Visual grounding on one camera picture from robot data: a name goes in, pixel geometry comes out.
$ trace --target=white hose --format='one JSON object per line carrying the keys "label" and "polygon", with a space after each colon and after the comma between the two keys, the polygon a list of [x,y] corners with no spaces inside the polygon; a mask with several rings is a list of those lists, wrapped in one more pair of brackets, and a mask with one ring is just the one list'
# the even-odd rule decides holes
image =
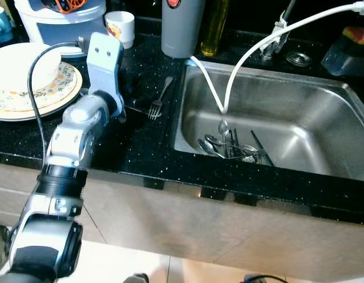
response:
{"label": "white hose", "polygon": [[215,99],[216,104],[217,104],[218,108],[220,109],[221,113],[223,113],[224,107],[223,107],[223,105],[222,105],[222,103],[221,103],[221,101],[219,99],[219,96],[217,95],[217,92],[216,92],[216,90],[215,90],[215,88],[213,86],[213,83],[212,83],[212,81],[210,79],[210,76],[207,73],[206,68],[201,64],[201,62],[195,56],[191,56],[190,58],[201,69],[201,71],[202,71],[204,77],[206,78],[206,81],[207,81],[207,83],[208,83],[208,85],[210,87],[210,90],[212,92],[213,98]]}
{"label": "white hose", "polygon": [[246,52],[244,54],[244,56],[242,56],[240,61],[238,61],[238,63],[234,67],[233,71],[231,72],[229,80],[228,80],[227,89],[226,89],[226,92],[225,92],[224,110],[221,111],[221,112],[223,114],[227,113],[228,105],[229,105],[229,98],[230,98],[230,91],[231,91],[231,87],[233,85],[234,78],[235,78],[238,70],[242,66],[242,64],[245,62],[246,59],[248,59],[252,55],[252,53],[255,52],[255,50],[257,50],[259,47],[261,47],[263,44],[269,42],[270,40],[273,40],[275,37],[279,37],[282,34],[285,34],[286,32],[289,32],[289,31],[291,31],[291,30],[293,30],[295,28],[301,27],[302,25],[306,25],[306,24],[308,24],[310,22],[313,22],[313,21],[315,21],[317,19],[321,19],[323,17],[329,16],[329,15],[332,15],[332,14],[336,14],[336,13],[339,13],[339,12],[351,11],[351,10],[357,11],[358,9],[361,9],[361,7],[364,7],[364,2],[359,1],[359,2],[355,2],[353,4],[343,5],[343,6],[339,6],[339,7],[336,7],[336,8],[328,9],[326,11],[315,14],[315,15],[313,15],[311,17],[308,17],[306,19],[303,19],[301,21],[295,22],[294,24],[291,24],[286,28],[280,29],[277,32],[275,32],[273,34],[270,34],[268,37],[263,38],[261,41],[259,41],[257,44],[255,44],[253,47],[251,47],[251,49],[249,49],[248,52]]}

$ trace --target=white cup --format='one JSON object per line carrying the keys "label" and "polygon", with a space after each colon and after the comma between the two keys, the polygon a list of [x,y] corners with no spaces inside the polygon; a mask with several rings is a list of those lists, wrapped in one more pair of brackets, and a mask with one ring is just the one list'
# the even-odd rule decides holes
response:
{"label": "white cup", "polygon": [[124,49],[130,48],[135,39],[135,17],[124,11],[109,12],[105,15],[106,28],[110,36],[123,43]]}

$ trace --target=spoon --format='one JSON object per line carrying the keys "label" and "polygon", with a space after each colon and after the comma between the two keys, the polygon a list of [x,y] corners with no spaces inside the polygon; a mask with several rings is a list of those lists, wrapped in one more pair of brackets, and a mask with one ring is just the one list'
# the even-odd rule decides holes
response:
{"label": "spoon", "polygon": [[212,136],[211,134],[206,134],[204,135],[204,138],[210,142],[211,144],[215,144],[216,146],[230,146],[234,149],[238,149],[241,150],[242,152],[245,152],[249,155],[254,155],[254,154],[259,154],[258,150],[256,150],[255,147],[249,146],[248,144],[244,144],[242,146],[234,146],[230,143],[223,143],[221,140],[218,140],[217,138],[215,138],[214,136]]}
{"label": "spoon", "polygon": [[215,147],[213,146],[213,144],[211,144],[209,141],[207,140],[202,140],[202,139],[198,139],[198,145],[199,147],[206,153],[210,154],[210,155],[216,155],[218,157],[221,157],[222,159],[242,159],[244,158],[243,155],[241,156],[233,156],[233,157],[226,157],[223,156],[222,154],[220,154]]}
{"label": "spoon", "polygon": [[[223,141],[224,143],[229,142],[229,126],[228,126],[228,122],[226,122],[225,120],[221,120],[219,122],[219,126],[218,126],[218,131],[221,134],[221,136],[223,137]],[[224,146],[224,154],[225,156],[230,156],[230,150],[227,148],[226,144],[223,145]]]}

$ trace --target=sink basin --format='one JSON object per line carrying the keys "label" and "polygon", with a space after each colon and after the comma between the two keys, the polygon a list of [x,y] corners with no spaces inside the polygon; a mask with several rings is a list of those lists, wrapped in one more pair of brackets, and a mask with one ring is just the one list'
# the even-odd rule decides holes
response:
{"label": "sink basin", "polygon": [[[233,66],[203,65],[223,102]],[[364,180],[364,105],[345,83],[241,68],[222,115],[200,69],[188,61],[180,92],[175,150],[203,154],[197,139],[220,137],[225,119],[240,144],[258,148],[253,130],[276,167]]]}

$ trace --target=white bowl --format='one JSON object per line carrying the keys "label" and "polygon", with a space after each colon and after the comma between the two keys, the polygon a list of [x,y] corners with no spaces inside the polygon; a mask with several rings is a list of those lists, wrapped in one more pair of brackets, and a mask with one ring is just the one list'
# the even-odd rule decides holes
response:
{"label": "white bowl", "polygon": [[[18,43],[0,48],[0,89],[17,92],[28,91],[28,72],[34,59],[49,45],[42,43]],[[58,74],[61,56],[51,50],[37,62],[32,86],[39,90],[50,84]]]}

